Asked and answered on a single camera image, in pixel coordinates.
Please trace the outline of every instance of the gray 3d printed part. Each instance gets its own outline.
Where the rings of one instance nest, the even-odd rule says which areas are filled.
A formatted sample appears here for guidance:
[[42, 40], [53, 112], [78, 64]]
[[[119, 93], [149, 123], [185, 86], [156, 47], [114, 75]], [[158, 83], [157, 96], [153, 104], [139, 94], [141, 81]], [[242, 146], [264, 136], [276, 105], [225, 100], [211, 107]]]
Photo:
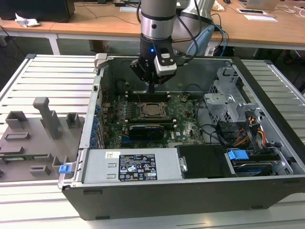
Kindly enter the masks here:
[[81, 122], [78, 113], [68, 113], [66, 117], [68, 128], [80, 127]]
[[46, 128], [49, 130], [49, 133], [52, 136], [52, 138], [58, 139], [60, 136], [60, 133], [58, 131], [56, 121], [54, 121], [54, 116], [52, 116], [52, 113], [48, 107], [49, 102], [50, 101], [47, 97], [37, 97], [34, 100], [33, 106], [37, 110], [39, 110], [39, 112], [43, 118], [43, 122], [44, 122]]
[[51, 171], [46, 165], [42, 166], [31, 166], [30, 167], [30, 173], [34, 177], [40, 177], [40, 176], [48, 176], [50, 175]]
[[22, 111], [11, 111], [5, 121], [11, 129], [22, 129], [22, 122], [27, 118]]
[[5, 140], [10, 141], [10, 140], [27, 140], [30, 138], [30, 135], [28, 132], [24, 133], [17, 133], [17, 134], [6, 134], [4, 136]]
[[22, 111], [10, 112], [9, 126], [0, 140], [5, 173], [0, 182], [58, 179], [60, 165], [76, 160], [84, 118], [78, 113], [58, 118], [48, 103], [47, 97], [34, 101], [42, 120], [27, 119]]
[[22, 146], [16, 146], [16, 147], [7, 147], [7, 148], [1, 148], [0, 149], [0, 155], [12, 155], [12, 154], [22, 154], [24, 151]]
[[52, 163], [52, 167], [57, 174], [59, 174], [59, 168], [61, 167], [61, 165], [62, 163], [59, 161], [58, 157], [55, 156]]

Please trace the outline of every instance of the desktop computer tower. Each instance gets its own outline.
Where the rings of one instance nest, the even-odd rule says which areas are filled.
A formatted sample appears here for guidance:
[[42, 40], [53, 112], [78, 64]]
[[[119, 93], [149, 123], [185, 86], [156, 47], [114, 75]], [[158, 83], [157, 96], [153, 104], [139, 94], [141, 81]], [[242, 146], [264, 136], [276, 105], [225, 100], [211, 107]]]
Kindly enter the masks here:
[[0, 0], [2, 20], [13, 20], [16, 13], [38, 21], [69, 22], [74, 11], [73, 0]]

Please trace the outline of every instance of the power supply label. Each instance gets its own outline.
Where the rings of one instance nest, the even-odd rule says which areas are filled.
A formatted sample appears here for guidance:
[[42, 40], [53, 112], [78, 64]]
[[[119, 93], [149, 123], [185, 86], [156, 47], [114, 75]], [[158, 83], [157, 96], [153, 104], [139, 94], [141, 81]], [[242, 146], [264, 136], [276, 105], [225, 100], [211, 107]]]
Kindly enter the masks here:
[[157, 167], [154, 154], [120, 155], [119, 180], [157, 180]]

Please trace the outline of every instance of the motherboard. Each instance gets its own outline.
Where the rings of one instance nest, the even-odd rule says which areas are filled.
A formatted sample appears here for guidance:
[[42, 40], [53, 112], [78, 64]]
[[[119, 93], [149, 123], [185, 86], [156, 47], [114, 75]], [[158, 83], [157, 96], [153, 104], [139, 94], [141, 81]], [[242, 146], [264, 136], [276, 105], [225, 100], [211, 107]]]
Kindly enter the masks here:
[[182, 93], [126, 94], [102, 104], [105, 148], [174, 148], [204, 144], [196, 101]]

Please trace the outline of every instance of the blue cable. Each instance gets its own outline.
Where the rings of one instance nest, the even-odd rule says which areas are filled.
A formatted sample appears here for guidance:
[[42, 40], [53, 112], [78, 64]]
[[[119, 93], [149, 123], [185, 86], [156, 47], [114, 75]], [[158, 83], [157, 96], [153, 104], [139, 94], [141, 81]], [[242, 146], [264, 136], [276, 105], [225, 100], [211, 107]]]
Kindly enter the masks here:
[[227, 38], [226, 38], [226, 36], [225, 36], [225, 32], [224, 32], [218, 25], [214, 24], [214, 26], [216, 26], [216, 27], [218, 28], [218, 30], [219, 30], [219, 31], [222, 33], [222, 35], [224, 36], [224, 48], [223, 48], [223, 52], [222, 52], [221, 55], [220, 55], [220, 56], [223, 56], [224, 51], [225, 51], [225, 49], [226, 49], [226, 47], [227, 47]]

